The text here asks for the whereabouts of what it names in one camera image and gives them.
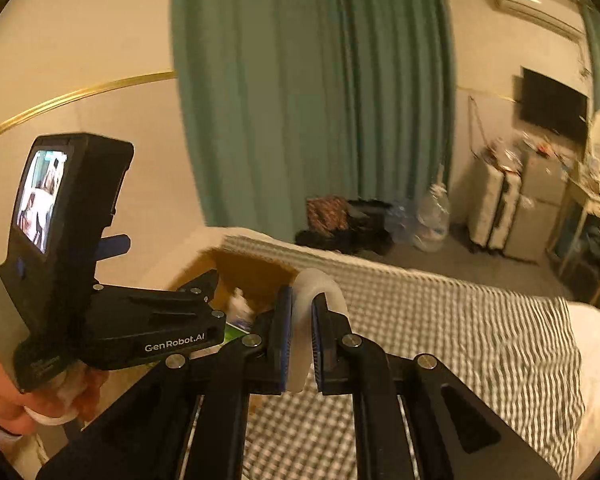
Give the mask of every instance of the hand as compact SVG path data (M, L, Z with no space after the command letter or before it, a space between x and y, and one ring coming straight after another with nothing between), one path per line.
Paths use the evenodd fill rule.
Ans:
M108 375L108 372L93 368L86 369L87 388L72 402L82 420L89 421L95 417L96 406L100 399L100 387L107 380ZM41 415L51 417L62 416L65 412L62 401L50 388L40 388L35 392L21 394L0 364L0 426L14 434L35 433L36 423L24 410L25 406Z

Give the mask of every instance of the television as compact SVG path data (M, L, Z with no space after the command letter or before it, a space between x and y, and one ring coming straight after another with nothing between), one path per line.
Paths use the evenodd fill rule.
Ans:
M586 95L528 68L522 72L520 118L578 144L586 144Z

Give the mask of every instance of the checkered bedsheet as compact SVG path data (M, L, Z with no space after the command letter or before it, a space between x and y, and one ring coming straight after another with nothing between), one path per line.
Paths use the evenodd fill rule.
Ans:
M584 404L564 300L337 261L246 237L227 238L222 248L328 273L340 285L356 333L387 353L437 356L561 478L571 479ZM266 397L248 421L243 474L355 479L350 396L322 396L311 373L300 394Z

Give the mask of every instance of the suitcase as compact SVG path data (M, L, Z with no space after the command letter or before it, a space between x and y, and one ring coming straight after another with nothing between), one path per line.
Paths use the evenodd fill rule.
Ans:
M471 241L485 249L499 250L509 236L520 198L522 180L480 158L474 168L474 204L469 213Z

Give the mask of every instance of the patterned bag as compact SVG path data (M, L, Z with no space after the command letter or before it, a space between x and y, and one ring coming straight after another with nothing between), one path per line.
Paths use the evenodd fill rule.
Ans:
M311 231L331 237L332 231L344 231L349 227L347 221L348 203L339 196L309 198L306 201L306 218Z

